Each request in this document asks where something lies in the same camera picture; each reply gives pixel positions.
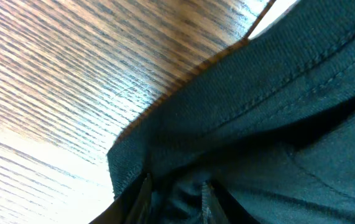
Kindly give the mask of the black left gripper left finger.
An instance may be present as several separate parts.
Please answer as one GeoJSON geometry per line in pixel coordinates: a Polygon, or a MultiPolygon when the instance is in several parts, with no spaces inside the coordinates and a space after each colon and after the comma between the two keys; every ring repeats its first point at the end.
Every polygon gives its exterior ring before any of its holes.
{"type": "Polygon", "coordinates": [[[146,224],[151,211],[152,179],[142,173],[90,224],[146,224]]]}

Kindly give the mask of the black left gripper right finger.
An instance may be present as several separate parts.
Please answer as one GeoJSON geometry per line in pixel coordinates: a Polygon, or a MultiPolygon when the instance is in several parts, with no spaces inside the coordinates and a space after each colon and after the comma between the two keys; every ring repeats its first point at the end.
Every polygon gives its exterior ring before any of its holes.
{"type": "Polygon", "coordinates": [[[244,207],[217,180],[204,184],[206,223],[258,224],[244,207]]]}

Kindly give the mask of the black t-shirt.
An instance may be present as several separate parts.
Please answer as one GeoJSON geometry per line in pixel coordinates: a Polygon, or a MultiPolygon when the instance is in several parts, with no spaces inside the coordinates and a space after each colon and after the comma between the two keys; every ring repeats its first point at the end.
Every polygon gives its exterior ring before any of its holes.
{"type": "Polygon", "coordinates": [[[355,223],[355,1],[300,1],[108,152],[115,196],[152,178],[151,223],[201,223],[205,185],[260,223],[355,223]]]}

